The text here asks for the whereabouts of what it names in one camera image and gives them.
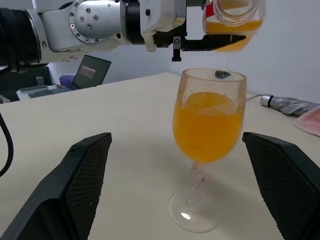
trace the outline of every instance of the white table surface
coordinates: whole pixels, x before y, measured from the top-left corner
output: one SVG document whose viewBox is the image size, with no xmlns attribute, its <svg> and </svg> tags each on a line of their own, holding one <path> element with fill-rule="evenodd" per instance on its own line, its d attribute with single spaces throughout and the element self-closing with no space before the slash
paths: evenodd
<svg viewBox="0 0 320 240">
<path fill-rule="evenodd" d="M 47 86 L 47 87 L 48 87 L 48 89 L 44 89 L 43 91 L 57 89 L 57 86 L 55 86 L 55 85 L 50 85 L 50 86 Z M 25 100 L 30 100 L 31 99 L 31 97 L 29 97 L 30 92 L 21 93 L 21 89 L 20 89 L 19 91 L 16 91 L 16 94 L 17 94 L 17 96 L 18 96 L 20 101 L 25 101 Z"/>
<path fill-rule="evenodd" d="M 139 79 L 0 105 L 15 154 L 0 178 L 0 235 L 34 188 L 67 150 L 85 137 L 111 132 L 113 142 L 90 240 L 282 240 L 255 179 L 245 144 L 213 163 L 206 187 L 226 210 L 220 226 L 191 233 L 174 223 L 170 197 L 189 184 L 192 161 L 172 132 L 180 76 Z M 320 138 L 293 126 L 294 118 L 247 103 L 244 130 L 297 144 L 320 166 Z M 7 144 L 0 134 L 0 161 Z"/>
</svg>

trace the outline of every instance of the laptop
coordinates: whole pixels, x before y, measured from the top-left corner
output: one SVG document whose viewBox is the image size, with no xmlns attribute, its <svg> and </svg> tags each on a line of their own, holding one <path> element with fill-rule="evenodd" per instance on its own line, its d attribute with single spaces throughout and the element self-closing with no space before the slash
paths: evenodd
<svg viewBox="0 0 320 240">
<path fill-rule="evenodd" d="M 85 55 L 70 87 L 43 90 L 29 93 L 28 95 L 30 98 L 34 99 L 99 86 L 103 83 L 110 65 L 111 61 Z"/>
</svg>

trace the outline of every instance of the laptop screen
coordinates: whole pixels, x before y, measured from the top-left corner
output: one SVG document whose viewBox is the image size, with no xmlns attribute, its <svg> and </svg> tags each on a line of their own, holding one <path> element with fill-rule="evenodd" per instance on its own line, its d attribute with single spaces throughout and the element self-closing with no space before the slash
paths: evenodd
<svg viewBox="0 0 320 240">
<path fill-rule="evenodd" d="M 101 85 L 110 65 L 110 61 L 85 55 L 76 72 L 72 85 L 77 89 L 86 89 Z"/>
</svg>

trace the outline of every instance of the wine glass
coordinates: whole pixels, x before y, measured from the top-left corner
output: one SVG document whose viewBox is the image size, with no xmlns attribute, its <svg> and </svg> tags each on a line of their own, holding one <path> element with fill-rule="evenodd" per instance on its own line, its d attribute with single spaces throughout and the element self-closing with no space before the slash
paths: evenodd
<svg viewBox="0 0 320 240">
<path fill-rule="evenodd" d="M 173 114 L 173 134 L 182 152 L 191 158 L 192 189 L 175 193 L 169 202 L 173 220 L 182 228 L 205 233 L 219 224 L 212 199 L 201 189 L 205 168 L 221 160 L 236 145 L 246 108 L 247 78 L 229 70 L 185 70 Z"/>
</svg>

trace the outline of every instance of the purple object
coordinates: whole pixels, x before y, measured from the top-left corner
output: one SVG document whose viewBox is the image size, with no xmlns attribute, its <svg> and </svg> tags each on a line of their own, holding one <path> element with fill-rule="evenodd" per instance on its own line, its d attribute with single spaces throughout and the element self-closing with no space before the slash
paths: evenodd
<svg viewBox="0 0 320 240">
<path fill-rule="evenodd" d="M 64 75 L 60 77 L 60 84 L 64 87 L 71 87 L 72 82 L 75 79 L 75 75 Z"/>
</svg>

